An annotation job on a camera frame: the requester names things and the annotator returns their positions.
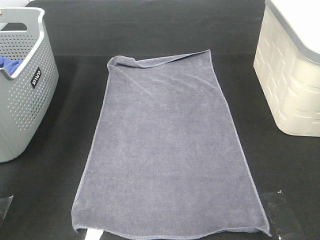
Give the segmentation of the centre clear tape strip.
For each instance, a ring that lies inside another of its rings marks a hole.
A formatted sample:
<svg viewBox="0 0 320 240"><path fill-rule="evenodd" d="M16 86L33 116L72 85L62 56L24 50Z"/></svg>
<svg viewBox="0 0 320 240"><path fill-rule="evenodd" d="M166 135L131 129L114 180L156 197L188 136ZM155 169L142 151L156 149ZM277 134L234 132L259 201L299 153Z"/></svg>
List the centre clear tape strip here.
<svg viewBox="0 0 320 240"><path fill-rule="evenodd" d="M103 230L88 228L84 240L100 240L103 233Z"/></svg>

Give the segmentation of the blue cloth in basket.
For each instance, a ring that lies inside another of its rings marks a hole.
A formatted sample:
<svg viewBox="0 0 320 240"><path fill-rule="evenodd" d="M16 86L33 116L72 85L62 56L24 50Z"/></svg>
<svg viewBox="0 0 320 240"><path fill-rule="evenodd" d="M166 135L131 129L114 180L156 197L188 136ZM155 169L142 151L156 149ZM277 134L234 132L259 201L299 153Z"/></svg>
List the blue cloth in basket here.
<svg viewBox="0 0 320 240"><path fill-rule="evenodd" d="M0 68L4 69L9 76L14 74L23 61L21 59L11 60L10 58L0 57Z"/></svg>

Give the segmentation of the left clear tape strip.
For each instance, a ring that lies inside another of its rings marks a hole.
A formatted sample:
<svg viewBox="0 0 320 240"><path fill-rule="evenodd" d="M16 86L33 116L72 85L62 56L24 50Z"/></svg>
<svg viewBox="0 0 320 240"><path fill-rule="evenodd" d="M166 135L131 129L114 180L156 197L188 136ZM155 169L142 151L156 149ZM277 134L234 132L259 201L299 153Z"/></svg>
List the left clear tape strip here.
<svg viewBox="0 0 320 240"><path fill-rule="evenodd" d="M0 227L3 225L14 196L0 198Z"/></svg>

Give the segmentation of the clear tape strip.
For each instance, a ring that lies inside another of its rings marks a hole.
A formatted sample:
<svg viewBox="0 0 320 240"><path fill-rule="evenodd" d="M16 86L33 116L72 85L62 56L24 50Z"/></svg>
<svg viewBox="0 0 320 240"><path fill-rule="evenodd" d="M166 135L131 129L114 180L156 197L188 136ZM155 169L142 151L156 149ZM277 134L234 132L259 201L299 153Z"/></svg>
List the clear tape strip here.
<svg viewBox="0 0 320 240"><path fill-rule="evenodd" d="M262 193L260 197L277 240L307 239L282 190Z"/></svg>
<svg viewBox="0 0 320 240"><path fill-rule="evenodd" d="M88 228L84 240L100 240L103 233L103 230Z"/></svg>
<svg viewBox="0 0 320 240"><path fill-rule="evenodd" d="M14 196L0 198L0 227L3 225Z"/></svg>

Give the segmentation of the grey microfibre towel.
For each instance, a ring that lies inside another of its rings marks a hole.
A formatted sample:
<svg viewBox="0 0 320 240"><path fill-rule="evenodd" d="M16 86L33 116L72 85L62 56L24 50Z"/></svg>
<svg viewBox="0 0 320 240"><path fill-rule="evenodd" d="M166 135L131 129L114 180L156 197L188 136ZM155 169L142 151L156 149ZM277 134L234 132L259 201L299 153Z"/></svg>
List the grey microfibre towel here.
<svg viewBox="0 0 320 240"><path fill-rule="evenodd" d="M71 209L75 231L192 240L270 225L210 50L115 56Z"/></svg>

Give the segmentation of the right clear tape strip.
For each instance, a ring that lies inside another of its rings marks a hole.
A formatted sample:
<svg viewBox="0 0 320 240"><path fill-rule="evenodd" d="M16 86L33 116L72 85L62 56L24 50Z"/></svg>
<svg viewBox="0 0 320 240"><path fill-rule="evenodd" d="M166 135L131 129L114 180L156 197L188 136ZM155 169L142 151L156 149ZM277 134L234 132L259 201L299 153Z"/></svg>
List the right clear tape strip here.
<svg viewBox="0 0 320 240"><path fill-rule="evenodd" d="M282 190L262 193L260 197L277 240L307 239Z"/></svg>

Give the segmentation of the grey perforated laundry basket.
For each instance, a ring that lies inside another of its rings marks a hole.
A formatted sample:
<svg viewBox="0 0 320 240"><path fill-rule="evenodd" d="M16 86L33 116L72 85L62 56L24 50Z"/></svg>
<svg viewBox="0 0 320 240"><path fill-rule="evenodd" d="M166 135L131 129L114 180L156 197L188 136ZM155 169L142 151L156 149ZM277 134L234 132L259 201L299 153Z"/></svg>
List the grey perforated laundry basket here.
<svg viewBox="0 0 320 240"><path fill-rule="evenodd" d="M0 55L20 65L13 73L0 68L0 161L21 155L38 129L55 93L59 73L38 7L4 7L2 24L23 24L25 30L0 33Z"/></svg>

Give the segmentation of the white storage bin grey rim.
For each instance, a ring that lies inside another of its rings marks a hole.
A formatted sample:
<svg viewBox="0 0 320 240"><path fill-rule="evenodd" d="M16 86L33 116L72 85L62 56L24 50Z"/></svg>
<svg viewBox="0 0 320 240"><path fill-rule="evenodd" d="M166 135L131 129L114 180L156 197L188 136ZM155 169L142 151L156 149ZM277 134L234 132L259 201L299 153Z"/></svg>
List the white storage bin grey rim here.
<svg viewBox="0 0 320 240"><path fill-rule="evenodd" d="M320 135L320 2L267 0L253 68L276 126Z"/></svg>

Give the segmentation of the black felt table mat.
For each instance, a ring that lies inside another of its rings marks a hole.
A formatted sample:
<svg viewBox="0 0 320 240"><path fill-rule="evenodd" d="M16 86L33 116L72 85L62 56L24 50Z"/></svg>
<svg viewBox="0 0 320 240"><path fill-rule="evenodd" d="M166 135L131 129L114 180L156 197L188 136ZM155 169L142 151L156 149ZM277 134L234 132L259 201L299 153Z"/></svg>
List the black felt table mat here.
<svg viewBox="0 0 320 240"><path fill-rule="evenodd" d="M320 237L320 140L281 132L253 69L262 0L33 0L59 73L54 97L22 155L0 166L13 196L3 240L82 240L71 208L99 118L107 62L210 50L260 194L282 191L308 240Z"/></svg>

